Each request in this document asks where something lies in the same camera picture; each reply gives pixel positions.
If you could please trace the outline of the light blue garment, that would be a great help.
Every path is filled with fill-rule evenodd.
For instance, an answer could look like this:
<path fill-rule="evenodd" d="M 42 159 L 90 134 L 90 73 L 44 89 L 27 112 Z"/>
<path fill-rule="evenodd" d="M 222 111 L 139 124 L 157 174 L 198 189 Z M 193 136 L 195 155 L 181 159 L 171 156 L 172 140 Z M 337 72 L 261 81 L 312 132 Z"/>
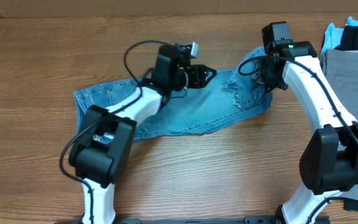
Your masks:
<path fill-rule="evenodd" d="M 345 27 L 358 27 L 358 21 L 354 20 L 352 16 L 349 16 L 346 21 Z M 326 50 L 334 49 L 341 44 L 342 35 L 344 28 L 338 28 L 334 23 L 330 23 L 324 32 L 324 41 L 322 44 L 321 55 L 324 54 Z"/>

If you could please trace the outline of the blue denim jeans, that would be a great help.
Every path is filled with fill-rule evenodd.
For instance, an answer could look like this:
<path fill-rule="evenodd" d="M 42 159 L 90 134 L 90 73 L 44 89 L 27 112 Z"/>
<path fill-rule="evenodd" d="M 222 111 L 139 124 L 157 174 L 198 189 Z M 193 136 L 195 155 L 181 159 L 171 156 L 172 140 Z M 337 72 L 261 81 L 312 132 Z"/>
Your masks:
<path fill-rule="evenodd" d="M 135 132 L 134 142 L 159 136 L 213 133 L 266 112 L 273 94 L 256 84 L 250 76 L 233 69 L 217 70 L 217 75 L 202 89 L 189 89 L 184 98 L 168 102 L 156 115 L 148 117 Z M 77 130 L 91 105 L 115 105 L 135 90 L 134 80 L 97 84 L 73 92 Z"/>

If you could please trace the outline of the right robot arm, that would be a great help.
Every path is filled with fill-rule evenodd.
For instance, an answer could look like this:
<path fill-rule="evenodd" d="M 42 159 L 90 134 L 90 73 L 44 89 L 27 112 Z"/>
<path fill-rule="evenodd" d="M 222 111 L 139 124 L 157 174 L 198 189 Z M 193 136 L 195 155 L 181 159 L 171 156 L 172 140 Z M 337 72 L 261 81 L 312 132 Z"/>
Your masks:
<path fill-rule="evenodd" d="M 276 222 L 328 223 L 319 213 L 358 185 L 358 121 L 329 85 L 315 49 L 293 41 L 286 22 L 265 26 L 262 39 L 266 56 L 252 79 L 267 93 L 291 88 L 312 132 L 299 162 L 301 184 L 278 207 Z"/>

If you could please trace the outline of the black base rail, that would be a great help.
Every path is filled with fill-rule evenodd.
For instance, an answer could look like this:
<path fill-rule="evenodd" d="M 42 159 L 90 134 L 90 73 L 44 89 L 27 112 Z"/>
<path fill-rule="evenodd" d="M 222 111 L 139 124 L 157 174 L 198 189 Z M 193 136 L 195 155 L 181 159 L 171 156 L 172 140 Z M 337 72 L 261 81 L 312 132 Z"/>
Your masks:
<path fill-rule="evenodd" d="M 247 216 L 240 219 L 140 220 L 118 219 L 113 224 L 284 224 L 275 216 Z"/>

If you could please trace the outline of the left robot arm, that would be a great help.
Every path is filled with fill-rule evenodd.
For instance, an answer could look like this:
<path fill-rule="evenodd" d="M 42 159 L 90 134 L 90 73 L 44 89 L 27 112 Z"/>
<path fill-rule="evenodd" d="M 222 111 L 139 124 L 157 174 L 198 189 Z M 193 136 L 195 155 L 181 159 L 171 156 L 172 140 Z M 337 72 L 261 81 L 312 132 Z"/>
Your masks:
<path fill-rule="evenodd" d="M 166 106 L 174 91 L 204 88 L 216 76 L 212 68 L 191 64 L 199 52 L 196 42 L 159 44 L 155 66 L 135 81 L 134 92 L 114 106 L 90 106 L 65 148 L 75 169 L 73 179 L 84 190 L 82 223 L 114 223 L 114 185 L 128 162 L 138 125 Z"/>

